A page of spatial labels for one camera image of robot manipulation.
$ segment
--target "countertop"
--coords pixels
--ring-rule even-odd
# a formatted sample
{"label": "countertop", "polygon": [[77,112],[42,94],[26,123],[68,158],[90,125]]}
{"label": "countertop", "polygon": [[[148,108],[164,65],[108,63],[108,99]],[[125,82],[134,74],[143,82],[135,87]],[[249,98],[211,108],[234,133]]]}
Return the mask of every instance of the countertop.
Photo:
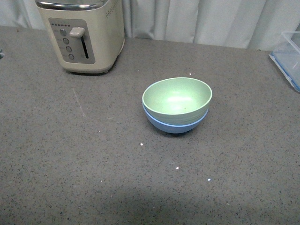
{"label": "countertop", "polygon": [[[0,224],[299,224],[300,93],[269,52],[126,38],[75,75],[44,30],[0,27]],[[213,91],[182,135],[147,120],[152,83]]]}

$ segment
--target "plastic container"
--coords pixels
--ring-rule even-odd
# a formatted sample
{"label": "plastic container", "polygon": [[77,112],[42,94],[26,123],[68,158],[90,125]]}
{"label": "plastic container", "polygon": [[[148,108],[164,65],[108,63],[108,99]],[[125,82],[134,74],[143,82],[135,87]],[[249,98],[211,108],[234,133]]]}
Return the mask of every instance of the plastic container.
{"label": "plastic container", "polygon": [[300,92],[300,32],[283,32],[269,56],[295,90]]}

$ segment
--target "toaster button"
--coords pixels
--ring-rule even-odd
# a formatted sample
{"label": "toaster button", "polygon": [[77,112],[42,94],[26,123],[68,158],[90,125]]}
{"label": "toaster button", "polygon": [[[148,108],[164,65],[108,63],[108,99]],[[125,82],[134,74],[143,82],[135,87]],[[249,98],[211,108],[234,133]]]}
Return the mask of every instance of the toaster button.
{"label": "toaster button", "polygon": [[67,35],[67,32],[66,32],[65,29],[61,29],[61,30],[60,30],[60,34],[61,34],[62,36],[66,36],[66,35]]}
{"label": "toaster button", "polygon": [[69,54],[69,59],[73,60],[74,59],[74,55]]}
{"label": "toaster button", "polygon": [[72,48],[70,46],[67,46],[66,50],[67,50],[68,53],[70,53],[72,51]]}
{"label": "toaster button", "polygon": [[67,39],[67,38],[64,38],[62,41],[63,41],[66,45],[69,44],[69,39]]}

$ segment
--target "cream toaster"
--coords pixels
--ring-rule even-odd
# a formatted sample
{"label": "cream toaster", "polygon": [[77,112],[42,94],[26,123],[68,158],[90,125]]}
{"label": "cream toaster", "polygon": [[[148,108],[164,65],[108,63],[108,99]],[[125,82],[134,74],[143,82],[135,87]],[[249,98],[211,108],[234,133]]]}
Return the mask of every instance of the cream toaster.
{"label": "cream toaster", "polygon": [[124,46],[122,0],[36,0],[63,68],[107,72]]}

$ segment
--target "stacked bowls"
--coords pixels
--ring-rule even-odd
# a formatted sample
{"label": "stacked bowls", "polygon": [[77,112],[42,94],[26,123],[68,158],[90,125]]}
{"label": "stacked bowls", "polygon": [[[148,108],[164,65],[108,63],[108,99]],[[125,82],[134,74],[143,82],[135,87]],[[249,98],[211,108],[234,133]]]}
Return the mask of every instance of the stacked bowls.
{"label": "stacked bowls", "polygon": [[212,90],[203,81],[176,77],[150,85],[142,96],[149,121],[158,129],[178,134],[196,127],[206,116]]}

